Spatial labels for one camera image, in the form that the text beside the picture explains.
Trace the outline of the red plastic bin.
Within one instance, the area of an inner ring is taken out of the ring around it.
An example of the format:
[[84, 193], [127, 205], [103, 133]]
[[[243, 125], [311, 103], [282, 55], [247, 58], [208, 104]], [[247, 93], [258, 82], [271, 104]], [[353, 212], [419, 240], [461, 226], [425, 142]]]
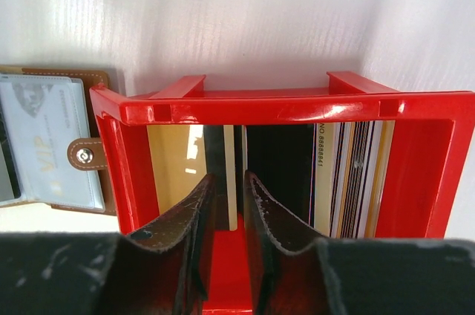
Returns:
[[[472, 92], [402, 93], [349, 71], [331, 73], [326, 88], [206, 91], [203, 84], [202, 76], [187, 76], [134, 97], [103, 85], [91, 89], [122, 235], [162, 215], [148, 126], [391, 121], [375, 238], [444, 239], [474, 131]], [[244, 212], [235, 231], [214, 230], [209, 297], [200, 314], [255, 314]]]

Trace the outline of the brown leather card holder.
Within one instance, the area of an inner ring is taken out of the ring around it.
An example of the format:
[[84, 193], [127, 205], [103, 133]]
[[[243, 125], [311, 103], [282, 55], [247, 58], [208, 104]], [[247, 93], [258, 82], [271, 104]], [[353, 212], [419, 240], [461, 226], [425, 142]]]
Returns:
[[[102, 211], [105, 215], [115, 215], [114, 195], [112, 192], [111, 181], [108, 175], [107, 160], [99, 136], [99, 129], [96, 124], [96, 118], [92, 108], [90, 89], [98, 84], [106, 87], [110, 86], [110, 78], [107, 71], [97, 69], [71, 69], [71, 68], [31, 68], [20, 66], [1, 66], [1, 72], [5, 74], [20, 74], [31, 76], [53, 76], [77, 78], [82, 81], [85, 92], [85, 106], [87, 109], [88, 124], [90, 135], [72, 140], [67, 149], [68, 163], [80, 172], [94, 171], [98, 173], [99, 182], [102, 190], [102, 197], [105, 202], [105, 209]], [[76, 153], [80, 149], [90, 149], [93, 154], [93, 160], [90, 163], [80, 163]]]

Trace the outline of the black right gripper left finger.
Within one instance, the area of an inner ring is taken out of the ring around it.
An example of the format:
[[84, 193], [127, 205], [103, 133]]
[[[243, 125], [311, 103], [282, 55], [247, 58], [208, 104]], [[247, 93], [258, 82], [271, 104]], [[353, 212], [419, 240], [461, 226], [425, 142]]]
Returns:
[[200, 314], [209, 297], [215, 179], [119, 233], [2, 233], [3, 314]]

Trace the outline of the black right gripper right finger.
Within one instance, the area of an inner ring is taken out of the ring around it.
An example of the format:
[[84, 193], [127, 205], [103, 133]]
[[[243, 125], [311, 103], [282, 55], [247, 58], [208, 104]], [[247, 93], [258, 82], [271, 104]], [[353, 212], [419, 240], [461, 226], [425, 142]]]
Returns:
[[255, 314], [472, 314], [474, 243], [329, 238], [244, 177]]

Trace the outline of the silver VIP credit card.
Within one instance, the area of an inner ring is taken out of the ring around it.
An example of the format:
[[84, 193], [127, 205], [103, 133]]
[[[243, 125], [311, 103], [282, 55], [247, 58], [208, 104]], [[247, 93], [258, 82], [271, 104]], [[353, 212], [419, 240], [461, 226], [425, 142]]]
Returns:
[[69, 145], [90, 136], [80, 78], [1, 74], [1, 206], [103, 212], [98, 171], [79, 170], [68, 159]]

